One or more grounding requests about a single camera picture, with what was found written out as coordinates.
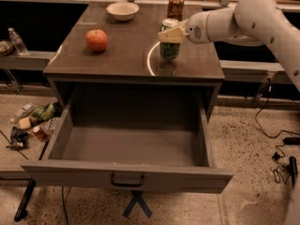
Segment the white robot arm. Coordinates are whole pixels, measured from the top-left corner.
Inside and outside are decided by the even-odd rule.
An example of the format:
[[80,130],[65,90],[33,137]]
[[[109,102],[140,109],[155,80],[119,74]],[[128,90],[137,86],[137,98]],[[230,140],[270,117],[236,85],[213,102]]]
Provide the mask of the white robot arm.
[[234,7],[199,12],[158,34],[161,42],[194,44],[223,41],[239,46],[264,45],[300,90],[300,30],[275,0],[239,0]]

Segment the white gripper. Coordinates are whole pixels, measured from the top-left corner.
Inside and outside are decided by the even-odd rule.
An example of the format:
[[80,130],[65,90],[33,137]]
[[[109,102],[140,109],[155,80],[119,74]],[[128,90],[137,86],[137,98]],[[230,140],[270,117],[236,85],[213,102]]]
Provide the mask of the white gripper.
[[163,20],[158,40],[163,43],[182,43],[187,38],[194,44],[210,43],[208,36],[209,11],[192,15],[188,20]]

